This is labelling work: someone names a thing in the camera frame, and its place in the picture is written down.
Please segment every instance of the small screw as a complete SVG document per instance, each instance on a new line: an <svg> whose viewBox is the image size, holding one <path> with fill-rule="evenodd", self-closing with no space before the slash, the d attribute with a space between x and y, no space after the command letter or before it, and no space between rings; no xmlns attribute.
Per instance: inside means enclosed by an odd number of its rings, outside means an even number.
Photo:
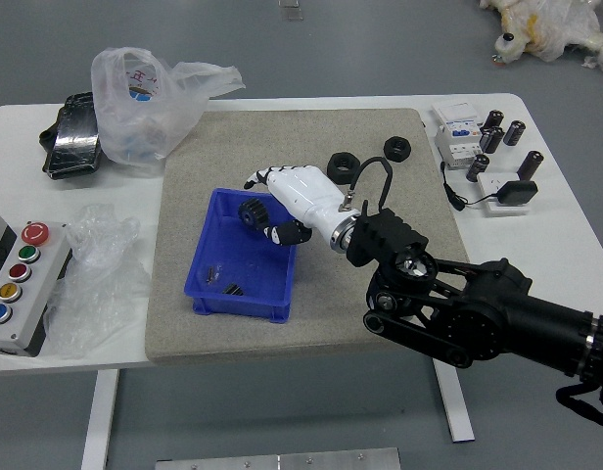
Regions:
<svg viewBox="0 0 603 470"><path fill-rule="evenodd" d="M213 280L214 280L214 266L210 266L208 268L208 278L206 279L206 282L208 284L210 284Z"/></svg>
<svg viewBox="0 0 603 470"><path fill-rule="evenodd" d="M236 284L232 283L232 284L228 284L228 286L225 289L223 289L222 294L229 294L230 296L242 296L243 289L241 289Z"/></svg>

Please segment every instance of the capacitor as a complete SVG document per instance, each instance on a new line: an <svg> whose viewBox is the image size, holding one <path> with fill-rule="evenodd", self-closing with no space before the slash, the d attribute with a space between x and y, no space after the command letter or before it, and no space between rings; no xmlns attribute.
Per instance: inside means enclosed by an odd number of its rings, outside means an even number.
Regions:
<svg viewBox="0 0 603 470"><path fill-rule="evenodd" d="M493 110L488 113L487 120L485 121L485 125L483 125L484 129L491 129L492 127L498 127L501 122L504 120L504 113L498 110Z"/></svg>
<svg viewBox="0 0 603 470"><path fill-rule="evenodd" d="M533 178L534 172L543 161L543 154L536 150L530 150L524 159L524 162L517 170L517 176L521 181L529 181Z"/></svg>
<svg viewBox="0 0 603 470"><path fill-rule="evenodd" d="M514 147L519 142L521 135L526 130L526 125L520 120L513 120L508 126L506 135L504 135L504 144Z"/></svg>
<svg viewBox="0 0 603 470"><path fill-rule="evenodd" d="M471 181L472 183L475 183L476 181L478 181L478 173L482 173L483 171L485 171L487 169L487 166L489 164L490 160L488 159L488 157L484 154L477 154L473 163L471 164L471 166L469 167L469 170L467 171L467 179L469 181Z"/></svg>
<svg viewBox="0 0 603 470"><path fill-rule="evenodd" d="M480 148L485 154L494 154L504 136L504 130L501 127L491 127L483 128L481 132Z"/></svg>

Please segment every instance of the red button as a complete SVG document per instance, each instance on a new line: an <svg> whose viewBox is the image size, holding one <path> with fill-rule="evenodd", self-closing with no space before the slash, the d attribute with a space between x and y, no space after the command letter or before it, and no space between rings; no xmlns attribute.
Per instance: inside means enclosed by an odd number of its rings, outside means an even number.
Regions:
<svg viewBox="0 0 603 470"><path fill-rule="evenodd" d="M8 277L15 282L24 282L31 275L31 268L27 264L15 264L8 271Z"/></svg>
<svg viewBox="0 0 603 470"><path fill-rule="evenodd" d="M37 247L45 243L49 238L49 227L42 222L33 222L23 229L21 238L28 245Z"/></svg>

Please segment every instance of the green button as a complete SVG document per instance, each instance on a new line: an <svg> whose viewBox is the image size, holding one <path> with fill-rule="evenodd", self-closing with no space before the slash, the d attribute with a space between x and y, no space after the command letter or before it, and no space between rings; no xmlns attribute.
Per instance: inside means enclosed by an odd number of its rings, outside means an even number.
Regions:
<svg viewBox="0 0 603 470"><path fill-rule="evenodd" d="M23 262L35 262L40 257L40 251L31 245L25 245L19 250L19 259Z"/></svg>

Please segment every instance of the blue plastic bin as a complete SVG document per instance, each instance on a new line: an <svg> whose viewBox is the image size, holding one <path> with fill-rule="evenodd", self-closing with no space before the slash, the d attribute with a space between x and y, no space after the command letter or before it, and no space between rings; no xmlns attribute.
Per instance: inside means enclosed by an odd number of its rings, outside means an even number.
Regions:
<svg viewBox="0 0 603 470"><path fill-rule="evenodd" d="M184 293L199 314L233 313L284 323L291 308L297 247L275 245L241 221L238 207L249 198L266 206L272 225L292 219L270 194L215 189ZM222 294L230 284L238 285L243 295Z"/></svg>

